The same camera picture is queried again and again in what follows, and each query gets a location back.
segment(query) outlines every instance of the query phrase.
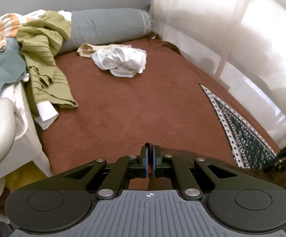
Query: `metal rivet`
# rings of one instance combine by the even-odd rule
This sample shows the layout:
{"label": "metal rivet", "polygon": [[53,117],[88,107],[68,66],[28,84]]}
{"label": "metal rivet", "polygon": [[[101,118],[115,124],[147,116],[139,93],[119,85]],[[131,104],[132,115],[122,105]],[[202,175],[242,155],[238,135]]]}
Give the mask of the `metal rivet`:
{"label": "metal rivet", "polygon": [[198,196],[200,193],[201,192],[198,189],[191,188],[191,189],[185,190],[185,194],[188,196],[192,196],[192,197]]}
{"label": "metal rivet", "polygon": [[101,197],[109,197],[113,194],[113,190],[110,189],[102,189],[98,192],[98,195]]}

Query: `black circular pad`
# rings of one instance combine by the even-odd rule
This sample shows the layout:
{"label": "black circular pad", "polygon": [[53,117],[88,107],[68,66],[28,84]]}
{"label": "black circular pad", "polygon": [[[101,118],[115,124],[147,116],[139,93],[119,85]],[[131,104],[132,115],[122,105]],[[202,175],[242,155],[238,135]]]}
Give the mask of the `black circular pad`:
{"label": "black circular pad", "polygon": [[270,206],[270,195],[260,190],[242,190],[235,195],[236,203],[247,210],[263,210]]}
{"label": "black circular pad", "polygon": [[32,194],[28,200],[28,205],[34,210],[50,211],[57,209],[64,202],[64,195],[59,191],[38,191]]}
{"label": "black circular pad", "polygon": [[27,233],[52,233],[79,223],[92,207],[86,190],[16,190],[5,211],[15,229]]}
{"label": "black circular pad", "polygon": [[269,232],[286,225],[284,189],[213,190],[207,207],[218,222],[243,232]]}

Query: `gray textured grip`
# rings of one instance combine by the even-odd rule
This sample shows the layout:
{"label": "gray textured grip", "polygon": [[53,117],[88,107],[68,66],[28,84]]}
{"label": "gray textured grip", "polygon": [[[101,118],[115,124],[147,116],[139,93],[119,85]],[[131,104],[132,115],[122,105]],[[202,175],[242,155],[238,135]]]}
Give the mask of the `gray textured grip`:
{"label": "gray textured grip", "polygon": [[286,237],[284,230],[242,234],[210,217],[201,202],[185,201],[177,191],[123,191],[114,200],[100,201],[91,215],[69,230],[31,235],[15,230],[10,237]]}

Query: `crosshair mark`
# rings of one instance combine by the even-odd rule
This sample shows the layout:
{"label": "crosshair mark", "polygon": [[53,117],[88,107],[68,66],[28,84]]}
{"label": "crosshair mark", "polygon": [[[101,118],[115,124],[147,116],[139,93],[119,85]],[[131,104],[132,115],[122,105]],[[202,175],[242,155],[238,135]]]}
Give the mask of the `crosshair mark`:
{"label": "crosshair mark", "polygon": [[148,196],[149,198],[154,197],[154,193],[149,192],[146,196]]}

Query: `sheer curtain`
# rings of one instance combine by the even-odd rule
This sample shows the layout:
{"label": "sheer curtain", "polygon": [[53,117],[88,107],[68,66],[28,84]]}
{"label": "sheer curtain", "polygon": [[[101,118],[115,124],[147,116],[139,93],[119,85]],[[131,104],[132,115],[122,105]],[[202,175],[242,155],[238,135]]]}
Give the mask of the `sheer curtain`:
{"label": "sheer curtain", "polygon": [[286,145],[286,0],[153,0],[154,31]]}

